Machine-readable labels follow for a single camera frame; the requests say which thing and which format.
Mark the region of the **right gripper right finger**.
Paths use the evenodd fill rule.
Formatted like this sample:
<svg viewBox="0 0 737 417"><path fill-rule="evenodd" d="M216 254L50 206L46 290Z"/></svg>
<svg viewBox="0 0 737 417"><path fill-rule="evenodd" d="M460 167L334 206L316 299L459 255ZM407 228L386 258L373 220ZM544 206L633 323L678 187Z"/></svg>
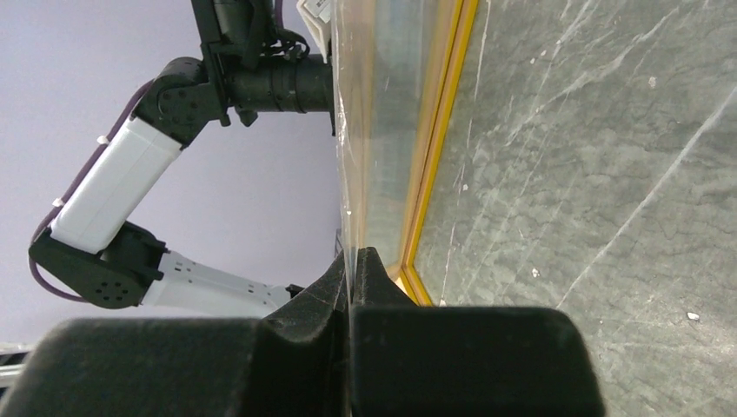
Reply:
<svg viewBox="0 0 737 417"><path fill-rule="evenodd" d="M602 416L579 329L541 307L421 307L374 248L350 278L356 416Z"/></svg>

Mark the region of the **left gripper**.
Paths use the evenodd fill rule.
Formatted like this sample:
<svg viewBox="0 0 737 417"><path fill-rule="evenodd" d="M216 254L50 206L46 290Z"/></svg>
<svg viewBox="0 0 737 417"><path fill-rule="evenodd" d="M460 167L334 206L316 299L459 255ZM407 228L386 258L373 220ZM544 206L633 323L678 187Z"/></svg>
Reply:
<svg viewBox="0 0 737 417"><path fill-rule="evenodd" d="M335 116L330 60L310 51L304 36L285 27L281 1L194 1L207 86L215 119L242 125L259 114L326 113Z"/></svg>

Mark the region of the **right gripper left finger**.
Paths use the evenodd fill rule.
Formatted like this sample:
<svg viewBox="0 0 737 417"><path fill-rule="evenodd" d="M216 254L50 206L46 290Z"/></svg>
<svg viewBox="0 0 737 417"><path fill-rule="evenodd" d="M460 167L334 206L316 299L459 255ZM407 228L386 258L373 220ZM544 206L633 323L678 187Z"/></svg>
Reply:
<svg viewBox="0 0 737 417"><path fill-rule="evenodd" d="M339 416L345 266L262 319L79 319L50 331L4 416Z"/></svg>

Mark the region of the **clear acrylic sheet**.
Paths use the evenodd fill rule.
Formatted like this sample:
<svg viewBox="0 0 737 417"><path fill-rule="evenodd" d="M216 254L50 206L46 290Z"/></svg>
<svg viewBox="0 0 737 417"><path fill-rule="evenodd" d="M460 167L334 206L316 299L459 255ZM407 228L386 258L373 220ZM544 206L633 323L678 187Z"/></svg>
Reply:
<svg viewBox="0 0 737 417"><path fill-rule="evenodd" d="M332 52L341 175L341 243L349 276L361 248L378 251L414 302L410 233L452 56L473 1L337 1Z"/></svg>

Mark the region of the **yellow picture frame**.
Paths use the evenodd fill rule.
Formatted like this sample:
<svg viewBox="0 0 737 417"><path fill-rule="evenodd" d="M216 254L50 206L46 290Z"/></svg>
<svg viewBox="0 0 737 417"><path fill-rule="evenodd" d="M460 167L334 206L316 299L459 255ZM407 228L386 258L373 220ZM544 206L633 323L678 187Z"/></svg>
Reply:
<svg viewBox="0 0 737 417"><path fill-rule="evenodd" d="M478 4L440 1L430 45L398 260L405 292L421 306L432 301L416 271L415 258Z"/></svg>

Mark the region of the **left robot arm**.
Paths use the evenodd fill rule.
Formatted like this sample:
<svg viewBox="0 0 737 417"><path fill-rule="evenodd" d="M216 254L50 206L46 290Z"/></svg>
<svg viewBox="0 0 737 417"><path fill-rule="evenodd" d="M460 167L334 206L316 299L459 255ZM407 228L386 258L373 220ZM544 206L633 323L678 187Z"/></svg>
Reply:
<svg viewBox="0 0 737 417"><path fill-rule="evenodd" d="M296 9L306 36L284 26L280 1L192 3L201 56L170 61L140 87L54 201L28 251L41 287L99 308L258 318L299 294L192 261L129 220L210 122L229 126L230 109L245 126L263 112L334 113L333 4Z"/></svg>

